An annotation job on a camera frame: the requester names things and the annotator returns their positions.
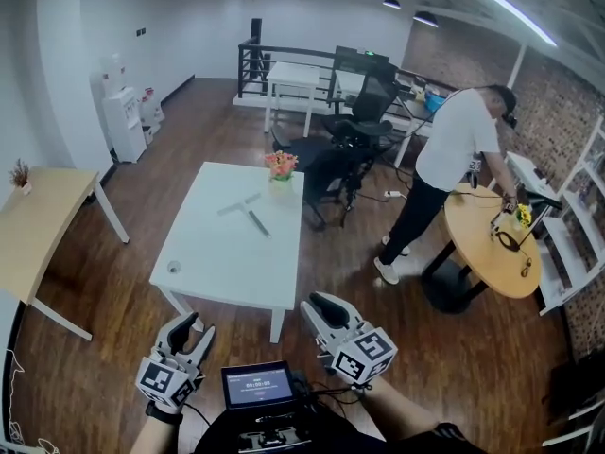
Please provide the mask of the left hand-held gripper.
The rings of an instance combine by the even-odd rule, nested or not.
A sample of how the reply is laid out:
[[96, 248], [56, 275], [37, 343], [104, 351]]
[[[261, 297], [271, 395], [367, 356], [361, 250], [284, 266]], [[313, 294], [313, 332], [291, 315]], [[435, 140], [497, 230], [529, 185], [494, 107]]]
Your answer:
[[166, 323], [158, 332], [157, 345], [142, 359], [136, 387], [159, 406], [180, 408], [205, 378], [200, 366], [212, 349], [216, 327], [209, 326], [191, 349], [184, 350], [198, 317], [190, 312]]

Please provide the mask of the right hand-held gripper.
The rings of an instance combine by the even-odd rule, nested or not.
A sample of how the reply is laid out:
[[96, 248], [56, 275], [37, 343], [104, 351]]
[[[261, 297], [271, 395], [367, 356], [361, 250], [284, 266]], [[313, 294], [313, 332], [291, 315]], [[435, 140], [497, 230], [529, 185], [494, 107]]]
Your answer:
[[312, 292], [300, 304], [311, 333], [321, 344], [332, 341], [331, 334], [347, 334], [332, 351], [324, 349], [318, 360], [330, 375], [346, 384], [364, 387], [382, 375], [398, 353], [398, 348], [382, 327], [365, 324], [349, 302], [325, 292]]

